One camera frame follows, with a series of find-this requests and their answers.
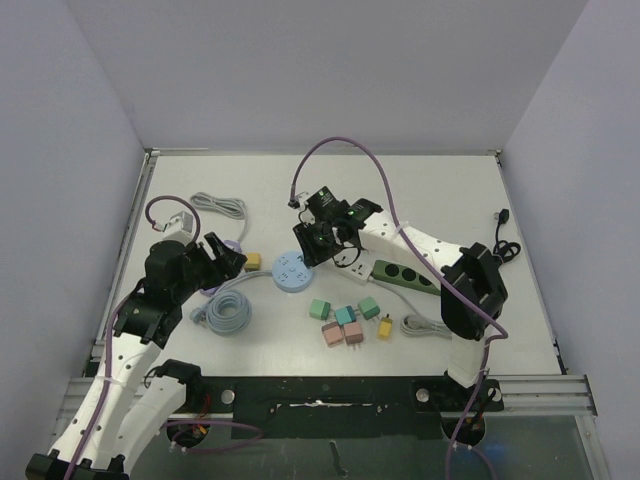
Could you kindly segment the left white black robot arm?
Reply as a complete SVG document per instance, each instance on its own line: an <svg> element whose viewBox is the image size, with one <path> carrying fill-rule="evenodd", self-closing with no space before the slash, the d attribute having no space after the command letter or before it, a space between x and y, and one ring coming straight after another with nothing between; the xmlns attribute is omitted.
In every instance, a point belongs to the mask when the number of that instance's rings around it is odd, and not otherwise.
<svg viewBox="0 0 640 480"><path fill-rule="evenodd" d="M150 441L178 409L204 395L199 367L168 361L140 400L145 375L197 291L236 278L247 261L210 232L202 243L162 240L151 246L145 274L107 326L100 366L66 430L46 454L31 457L29 479L127 479Z"/></svg>

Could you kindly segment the yellow plug adapter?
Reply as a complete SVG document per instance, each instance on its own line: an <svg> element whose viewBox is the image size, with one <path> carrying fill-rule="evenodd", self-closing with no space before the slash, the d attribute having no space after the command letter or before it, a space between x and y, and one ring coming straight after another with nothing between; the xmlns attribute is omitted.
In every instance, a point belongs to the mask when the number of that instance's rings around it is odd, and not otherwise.
<svg viewBox="0 0 640 480"><path fill-rule="evenodd" d="M257 252L247 252L244 269L246 271L259 271L262 266L262 257Z"/></svg>
<svg viewBox="0 0 640 480"><path fill-rule="evenodd" d="M391 337L393 329L393 319L389 315L385 315L379 318L377 338L382 341L387 341Z"/></svg>

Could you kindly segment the purple power strip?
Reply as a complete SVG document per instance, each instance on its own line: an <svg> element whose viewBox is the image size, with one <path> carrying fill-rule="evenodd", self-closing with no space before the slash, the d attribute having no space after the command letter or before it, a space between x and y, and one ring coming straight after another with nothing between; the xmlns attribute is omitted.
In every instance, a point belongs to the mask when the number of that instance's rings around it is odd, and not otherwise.
<svg viewBox="0 0 640 480"><path fill-rule="evenodd" d="M241 245L236 241L224 240L223 241L223 245L225 246L225 248L227 250L230 250L230 251L233 251L233 252L236 252L236 253L242 253L243 252Z"/></svg>

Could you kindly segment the teal plug adapter centre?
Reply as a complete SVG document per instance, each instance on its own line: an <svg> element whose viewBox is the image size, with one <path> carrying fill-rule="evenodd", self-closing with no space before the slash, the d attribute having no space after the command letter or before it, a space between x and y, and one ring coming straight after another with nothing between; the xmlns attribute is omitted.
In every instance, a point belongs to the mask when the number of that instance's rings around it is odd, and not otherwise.
<svg viewBox="0 0 640 480"><path fill-rule="evenodd" d="M340 326L344 326L356 321L357 315L355 310L351 306L345 306L338 308L334 311L336 323Z"/></svg>

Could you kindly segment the green plug adapter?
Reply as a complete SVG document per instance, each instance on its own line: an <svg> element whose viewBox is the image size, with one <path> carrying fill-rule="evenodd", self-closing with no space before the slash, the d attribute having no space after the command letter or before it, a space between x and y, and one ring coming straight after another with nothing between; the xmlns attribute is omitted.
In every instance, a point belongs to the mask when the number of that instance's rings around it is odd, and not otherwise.
<svg viewBox="0 0 640 480"><path fill-rule="evenodd" d="M357 307L365 320L370 320L378 316L381 312L380 306L378 305L377 301L371 296L361 299L357 303Z"/></svg>
<svg viewBox="0 0 640 480"><path fill-rule="evenodd" d="M320 299L313 299L309 307L309 316L313 319L326 321L331 311L331 304Z"/></svg>

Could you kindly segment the white power strip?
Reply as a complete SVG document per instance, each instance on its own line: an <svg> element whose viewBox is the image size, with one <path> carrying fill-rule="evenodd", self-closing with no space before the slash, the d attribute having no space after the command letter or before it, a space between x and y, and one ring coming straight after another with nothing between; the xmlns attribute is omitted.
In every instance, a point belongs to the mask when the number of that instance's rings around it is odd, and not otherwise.
<svg viewBox="0 0 640 480"><path fill-rule="evenodd" d="M343 251L328 262L328 268L359 285L367 284L373 272L373 265L357 251Z"/></svg>

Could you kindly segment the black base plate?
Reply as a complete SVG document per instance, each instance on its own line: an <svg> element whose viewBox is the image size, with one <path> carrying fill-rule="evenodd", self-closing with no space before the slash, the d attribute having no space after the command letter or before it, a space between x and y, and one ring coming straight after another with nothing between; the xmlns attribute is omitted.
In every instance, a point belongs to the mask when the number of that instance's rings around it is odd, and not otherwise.
<svg viewBox="0 0 640 480"><path fill-rule="evenodd" d="M230 415L268 439L439 439L462 413L500 412L499 384L464 388L448 376L205 377L181 414Z"/></svg>

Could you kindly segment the pink plug adapter right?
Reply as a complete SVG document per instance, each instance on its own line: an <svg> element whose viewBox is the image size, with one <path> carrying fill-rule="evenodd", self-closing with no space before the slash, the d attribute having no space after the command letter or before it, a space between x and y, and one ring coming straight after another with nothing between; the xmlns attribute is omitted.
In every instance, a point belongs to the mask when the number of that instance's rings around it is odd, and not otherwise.
<svg viewBox="0 0 640 480"><path fill-rule="evenodd" d="M350 347L358 347L364 340L364 333L359 322L350 322L342 326L345 343Z"/></svg>

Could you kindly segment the pink plug adapter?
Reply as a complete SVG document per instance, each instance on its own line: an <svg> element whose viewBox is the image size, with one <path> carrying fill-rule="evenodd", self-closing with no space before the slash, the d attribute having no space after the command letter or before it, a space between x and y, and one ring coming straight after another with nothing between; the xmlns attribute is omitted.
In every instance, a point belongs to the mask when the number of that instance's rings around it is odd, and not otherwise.
<svg viewBox="0 0 640 480"><path fill-rule="evenodd" d="M334 347L344 341L343 330L337 322L323 325L321 332L328 347Z"/></svg>
<svg viewBox="0 0 640 480"><path fill-rule="evenodd" d="M358 347L364 340L364 333L359 322L350 322L342 326L345 343L350 347Z"/></svg>

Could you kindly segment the green power strip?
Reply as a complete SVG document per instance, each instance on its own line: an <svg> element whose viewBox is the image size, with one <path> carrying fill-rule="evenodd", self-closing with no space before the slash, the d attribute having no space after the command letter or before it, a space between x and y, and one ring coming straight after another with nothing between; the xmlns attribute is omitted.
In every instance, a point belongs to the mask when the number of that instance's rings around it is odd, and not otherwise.
<svg viewBox="0 0 640 480"><path fill-rule="evenodd" d="M398 287L439 295L440 291L426 277L418 274L412 268L401 264L377 260L374 263L371 276L374 280Z"/></svg>

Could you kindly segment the pink plug adapter left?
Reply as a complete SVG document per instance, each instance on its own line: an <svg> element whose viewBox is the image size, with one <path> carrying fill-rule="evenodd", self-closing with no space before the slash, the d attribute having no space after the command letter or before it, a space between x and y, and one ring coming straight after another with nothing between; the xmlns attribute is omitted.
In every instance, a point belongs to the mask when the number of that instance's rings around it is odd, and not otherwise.
<svg viewBox="0 0 640 480"><path fill-rule="evenodd" d="M344 341L343 330L337 322L323 325L321 332L328 347L334 347Z"/></svg>

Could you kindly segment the round blue power strip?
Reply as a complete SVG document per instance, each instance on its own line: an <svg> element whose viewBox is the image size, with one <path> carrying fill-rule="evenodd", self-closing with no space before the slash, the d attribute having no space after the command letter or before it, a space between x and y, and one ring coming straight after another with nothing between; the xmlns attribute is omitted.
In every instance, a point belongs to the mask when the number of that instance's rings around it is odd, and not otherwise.
<svg viewBox="0 0 640 480"><path fill-rule="evenodd" d="M286 293L299 293L314 279L314 271L306 266L299 251L288 251L277 257L271 273L275 285Z"/></svg>

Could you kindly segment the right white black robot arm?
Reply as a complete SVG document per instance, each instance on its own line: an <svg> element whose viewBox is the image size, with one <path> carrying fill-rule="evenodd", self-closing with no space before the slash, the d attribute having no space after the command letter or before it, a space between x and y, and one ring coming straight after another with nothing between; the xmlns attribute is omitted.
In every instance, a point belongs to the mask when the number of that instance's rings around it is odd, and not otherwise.
<svg viewBox="0 0 640 480"><path fill-rule="evenodd" d="M400 224L373 201L361 198L350 204L326 187L312 195L294 195L288 206L299 212L293 232L308 267L353 247L412 269L440 291L440 316L452 335L446 399L459 409L478 401L487 329L506 336L497 319L508 293L490 250L480 243L447 243Z"/></svg>

